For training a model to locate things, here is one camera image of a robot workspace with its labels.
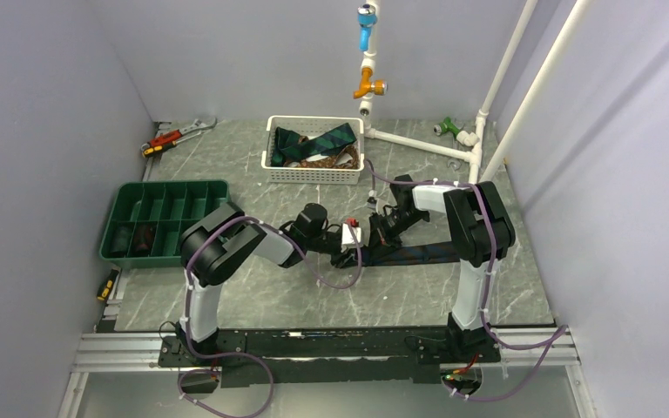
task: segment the green valve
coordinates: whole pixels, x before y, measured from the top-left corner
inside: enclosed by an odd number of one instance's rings
[[[441,137],[448,132],[451,132],[453,137],[457,137],[457,134],[460,132],[460,129],[453,125],[449,117],[446,117],[442,122],[435,125],[433,129],[435,131],[435,135],[438,137]]]

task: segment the pliers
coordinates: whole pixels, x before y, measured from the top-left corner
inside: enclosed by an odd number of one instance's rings
[[[201,131],[206,131],[214,128],[217,125],[217,118],[213,118],[210,123],[201,122],[200,119],[196,119],[192,124],[186,126],[185,128],[176,129],[175,131],[170,131],[159,137],[153,139],[150,142],[145,142],[139,149],[142,151],[142,155],[145,158],[150,158],[153,155],[159,155],[163,152],[175,148],[181,142],[190,139],[196,138],[201,134]]]

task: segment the green plastic tray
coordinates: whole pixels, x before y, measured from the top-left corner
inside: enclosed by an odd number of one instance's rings
[[[101,239],[99,255],[122,268],[180,266],[180,234],[228,200],[229,184],[224,180],[122,185]],[[132,229],[134,236],[137,227],[142,225],[155,229],[149,254],[136,254],[131,245],[125,252],[112,253],[118,231]]]

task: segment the gray wall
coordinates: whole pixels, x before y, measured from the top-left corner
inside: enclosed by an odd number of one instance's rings
[[[0,417],[55,416],[152,123],[84,0],[0,1]]]
[[[669,416],[669,2],[597,0],[518,134],[509,173],[601,415]]]
[[[508,80],[559,0],[541,0]],[[361,0],[90,0],[154,120],[352,115]],[[384,0],[377,118],[473,118],[524,0]],[[500,92],[497,106],[508,93]]]

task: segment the gray marble surface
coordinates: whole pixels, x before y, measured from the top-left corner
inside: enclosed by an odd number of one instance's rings
[[[451,146],[448,137],[432,133],[435,121],[383,120],[374,123],[381,131]],[[222,121],[200,138],[190,139],[166,153],[153,171],[155,180],[224,179],[232,201],[247,214],[273,225],[294,219],[308,202],[328,209],[332,222],[347,217],[361,220],[368,233],[366,198],[370,177],[362,174],[358,185],[292,185],[267,183],[260,166],[266,146],[266,122]],[[487,127],[484,161],[496,149],[493,130]],[[415,180],[466,181],[468,165],[457,172],[447,167],[447,157],[422,152],[377,139],[366,139],[365,153],[375,169],[389,178],[409,174]],[[491,322],[538,324],[552,322],[527,233],[506,172],[496,183],[517,230],[517,243],[510,249],[497,276],[490,303]],[[383,183],[378,197],[390,199]],[[433,215],[402,235],[405,245],[449,239],[447,220]],[[330,281],[344,283],[355,270],[337,270],[326,255],[310,254],[317,268]],[[457,291],[460,266],[382,266],[366,268],[360,281],[348,290],[319,284],[303,263],[282,269],[260,258],[250,258],[224,285],[220,302],[222,327],[355,327],[439,325],[447,320]],[[129,278],[116,329],[155,330],[164,320],[177,320],[184,296],[182,269],[133,270]]]

